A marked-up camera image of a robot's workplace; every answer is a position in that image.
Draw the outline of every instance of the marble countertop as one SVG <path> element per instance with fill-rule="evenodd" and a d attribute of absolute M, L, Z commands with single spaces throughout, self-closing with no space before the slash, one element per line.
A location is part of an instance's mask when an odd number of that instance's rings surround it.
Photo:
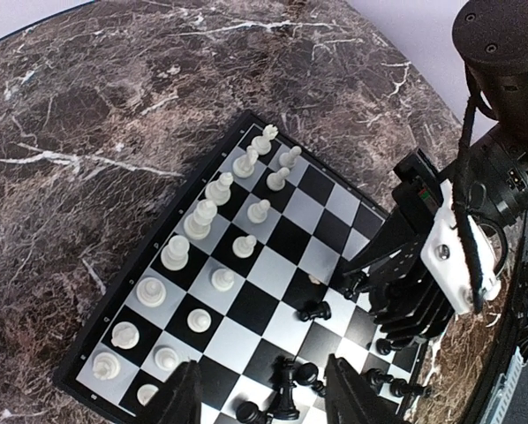
<path fill-rule="evenodd" d="M 245 109 L 386 209 L 412 148 L 456 154 L 451 112 L 343 0 L 108 0 L 0 42 L 0 418 L 102 421 L 52 371 Z"/>

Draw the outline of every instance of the white chess piece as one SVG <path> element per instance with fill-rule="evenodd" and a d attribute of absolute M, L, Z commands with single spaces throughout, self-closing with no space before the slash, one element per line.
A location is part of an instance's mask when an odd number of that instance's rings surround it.
<path fill-rule="evenodd" d="M 121 349 L 132 349 L 139 342 L 139 338 L 139 329 L 130 322 L 120 322 L 111 331 L 111 343 Z"/>
<path fill-rule="evenodd" d="M 258 161 L 258 152 L 252 146 L 246 148 L 246 154 L 235 159 L 232 171 L 239 178 L 248 178 L 254 173 L 254 164 Z"/>
<path fill-rule="evenodd" d="M 146 406 L 157 391 L 158 388 L 153 384 L 145 384 L 143 386 L 140 386 L 137 390 L 137 399 L 139 400 L 139 403 L 143 406 Z"/>
<path fill-rule="evenodd" d="M 232 252 L 238 258 L 248 258 L 254 252 L 256 246 L 256 238 L 252 235 L 246 237 L 238 237 L 232 243 Z"/>
<path fill-rule="evenodd" d="M 288 168 L 281 168 L 278 172 L 272 172 L 266 178 L 266 185 L 273 192 L 279 192 L 285 187 L 285 179 L 290 175 Z"/>
<path fill-rule="evenodd" d="M 98 380 L 112 380 L 121 372 L 121 363 L 113 353 L 101 352 L 95 356 L 92 370 Z"/>
<path fill-rule="evenodd" d="M 158 278 L 148 276 L 137 285 L 137 298 L 145 307 L 158 307 L 166 299 L 166 287 Z"/>
<path fill-rule="evenodd" d="M 197 204 L 195 210 L 185 219 L 185 235 L 192 240 L 202 240 L 211 231 L 211 223 L 217 215 L 214 201 L 205 199 Z"/>
<path fill-rule="evenodd" d="M 226 292 L 230 290 L 234 283 L 235 273 L 232 272 L 230 269 L 218 269 L 211 275 L 211 284 L 219 292 Z"/>
<path fill-rule="evenodd" d="M 246 214 L 248 215 L 248 220 L 251 223 L 263 223 L 268 217 L 269 209 L 270 201 L 267 201 L 266 199 L 253 203 L 248 207 L 248 210 L 246 211 Z"/>
<path fill-rule="evenodd" d="M 183 269 L 189 260 L 190 242 L 184 236 L 174 236 L 160 253 L 162 265 L 170 271 Z"/>
<path fill-rule="evenodd" d="M 215 205 L 222 206 L 230 199 L 230 185 L 233 182 L 230 172 L 224 172 L 216 181 L 210 182 L 205 187 L 205 197 L 215 202 Z"/>
<path fill-rule="evenodd" d="M 203 333 L 211 326 L 211 315 L 204 309 L 193 309 L 187 316 L 187 325 L 191 331 Z"/>
<path fill-rule="evenodd" d="M 278 129 L 273 125 L 266 125 L 264 131 L 262 131 L 262 135 L 254 137 L 250 144 L 260 156 L 267 155 L 272 150 L 272 143 L 270 141 L 275 139 L 276 135 L 278 135 Z"/>
<path fill-rule="evenodd" d="M 298 160 L 298 157 L 300 155 L 300 146 L 295 146 L 294 148 L 291 148 L 289 152 L 285 152 L 280 155 L 280 166 L 283 166 L 284 168 L 288 168 L 290 170 L 291 168 L 296 166 L 296 161 Z"/>
<path fill-rule="evenodd" d="M 161 347 L 155 353 L 155 364 L 162 371 L 173 371 L 176 369 L 179 363 L 179 355 L 171 347 Z"/>

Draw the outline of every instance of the black chess piece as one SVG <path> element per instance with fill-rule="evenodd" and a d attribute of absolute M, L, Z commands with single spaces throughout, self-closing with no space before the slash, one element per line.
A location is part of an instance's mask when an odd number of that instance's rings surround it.
<path fill-rule="evenodd" d="M 296 382 L 300 386 L 311 386 L 311 389 L 319 395 L 320 398 L 327 396 L 325 383 L 319 378 L 319 369 L 312 362 L 307 362 L 296 371 Z"/>
<path fill-rule="evenodd" d="M 323 300 L 322 302 L 315 304 L 313 307 L 298 311 L 298 315 L 299 319 L 303 322 L 312 320 L 313 318 L 328 320 L 331 317 L 331 307 Z"/>
<path fill-rule="evenodd" d="M 351 286 L 344 291 L 344 298 L 347 300 L 353 299 L 356 295 L 367 292 L 370 288 L 367 284 L 368 276 L 364 271 L 359 271 L 353 274 L 350 278 Z"/>
<path fill-rule="evenodd" d="M 293 360 L 285 360 L 282 367 L 282 381 L 280 382 L 279 396 L 280 402 L 270 413 L 277 420 L 297 420 L 299 411 L 293 403 L 293 388 L 296 387 L 293 382 L 295 373 Z"/>
<path fill-rule="evenodd" d="M 409 384 L 407 380 L 404 380 L 403 378 L 396 378 L 389 385 L 389 391 L 397 398 L 402 398 L 409 394 L 412 394 L 415 397 L 421 396 L 423 398 L 428 398 L 431 396 L 433 390 L 430 386 L 422 386 L 416 383 Z"/>
<path fill-rule="evenodd" d="M 365 377 L 368 383 L 373 387 L 394 381 L 393 375 L 386 374 L 379 368 L 370 368 L 368 371 L 366 371 Z"/>
<path fill-rule="evenodd" d="M 269 424 L 272 417 L 261 411 L 254 402 L 243 402 L 237 408 L 237 421 L 241 424 Z"/>
<path fill-rule="evenodd" d="M 379 338 L 378 340 L 376 340 L 376 350 L 380 355 L 387 356 L 394 349 L 389 340 L 387 340 L 386 338 Z"/>

